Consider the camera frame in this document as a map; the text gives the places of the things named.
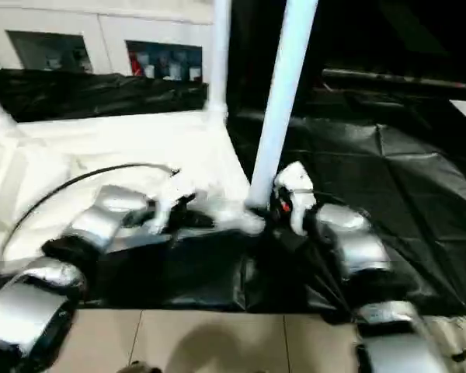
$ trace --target black wrinkled plastic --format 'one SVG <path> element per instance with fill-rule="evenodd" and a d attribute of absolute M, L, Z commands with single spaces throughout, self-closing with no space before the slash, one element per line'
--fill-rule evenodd
<path fill-rule="evenodd" d="M 263 113 L 230 118 L 251 176 Z M 466 314 L 466 118 L 448 101 L 320 92 L 294 113 L 280 169 L 297 160 L 320 198 L 370 214 L 422 312 Z"/>
<path fill-rule="evenodd" d="M 17 120 L 46 120 L 197 109 L 205 97 L 205 87 L 193 83 L 67 77 L 1 71 L 0 100 Z M 244 107 L 228 120 L 249 176 L 262 123 L 262 111 Z M 423 313 L 466 314 L 466 118 L 448 101 L 317 92 L 295 106 L 280 168 L 295 160 L 319 199 L 336 197 L 370 213 Z M 85 306 L 345 314 L 318 249 L 282 237 L 229 232 L 112 253 Z M 392 291 L 395 284 L 383 286 Z"/>
<path fill-rule="evenodd" d="M 0 70 L 0 103 L 18 122 L 201 110 L 206 97 L 195 82 Z"/>

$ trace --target wire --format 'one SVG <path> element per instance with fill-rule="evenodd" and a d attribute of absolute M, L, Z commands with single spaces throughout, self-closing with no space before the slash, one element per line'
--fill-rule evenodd
<path fill-rule="evenodd" d="M 160 169 L 164 172 L 167 172 L 169 176 L 174 176 L 179 172 L 179 170 L 171 169 L 168 166 L 164 165 L 159 165 L 159 164 L 154 164 L 154 163 L 147 163 L 147 162 L 139 162 L 139 163 L 124 163 L 121 165 L 117 166 L 110 166 L 110 167 L 104 167 L 102 169 L 96 169 L 94 171 L 90 171 L 89 173 L 84 173 L 82 175 L 76 176 L 73 179 L 70 179 L 66 181 L 65 183 L 57 186 L 55 189 L 51 190 L 48 192 L 45 196 L 40 198 L 33 206 L 31 206 L 22 216 L 21 218 L 14 224 L 12 230 L 8 233 L 8 235 L 5 237 L 5 239 L 2 241 L 2 244 L 0 245 L 0 263 L 3 261 L 5 250 L 7 249 L 7 245 L 10 243 L 12 240 L 12 237 L 14 234 L 17 232 L 17 230 L 21 227 L 21 225 L 24 223 L 24 221 L 42 204 L 44 204 L 46 201 L 50 200 L 53 196 L 56 194 L 60 193 L 62 190 L 65 190 L 69 188 L 71 185 L 76 184 L 80 181 L 86 180 L 89 177 L 99 175 L 101 173 L 108 173 L 111 171 L 115 171 L 117 169 L 129 169 L 133 167 L 148 167 L 148 168 L 153 168 L 153 169 Z"/>

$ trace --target white pole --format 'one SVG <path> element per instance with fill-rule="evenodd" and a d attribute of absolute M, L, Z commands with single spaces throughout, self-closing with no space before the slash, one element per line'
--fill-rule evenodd
<path fill-rule="evenodd" d="M 231 0 L 214 0 L 212 61 L 210 68 L 207 111 L 226 117 L 226 81 L 230 42 Z"/>
<path fill-rule="evenodd" d="M 247 203 L 266 206 L 280 163 L 318 0 L 287 0 L 270 97 Z"/>

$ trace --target red object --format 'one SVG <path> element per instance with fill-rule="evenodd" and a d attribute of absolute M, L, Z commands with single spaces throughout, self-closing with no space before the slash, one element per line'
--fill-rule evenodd
<path fill-rule="evenodd" d="M 141 68 L 140 62 L 138 62 L 137 56 L 134 52 L 130 52 L 131 72 L 133 75 L 142 76 L 143 68 Z"/>
<path fill-rule="evenodd" d="M 283 208 L 285 212 L 290 211 L 290 205 L 287 202 L 281 202 L 281 208 Z"/>

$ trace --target tile floor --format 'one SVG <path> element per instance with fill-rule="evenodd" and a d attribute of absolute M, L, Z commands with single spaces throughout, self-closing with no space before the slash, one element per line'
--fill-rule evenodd
<path fill-rule="evenodd" d="M 50 373 L 353 373 L 350 326 L 305 315 L 82 310 Z"/>

